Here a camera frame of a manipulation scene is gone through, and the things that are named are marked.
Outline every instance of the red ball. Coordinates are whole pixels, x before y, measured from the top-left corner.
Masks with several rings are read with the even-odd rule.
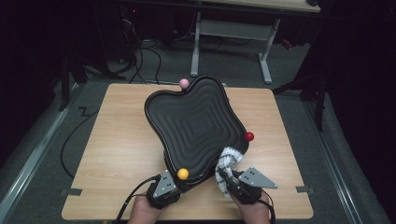
[[[249,142],[253,141],[254,134],[253,133],[245,133],[245,139]]]

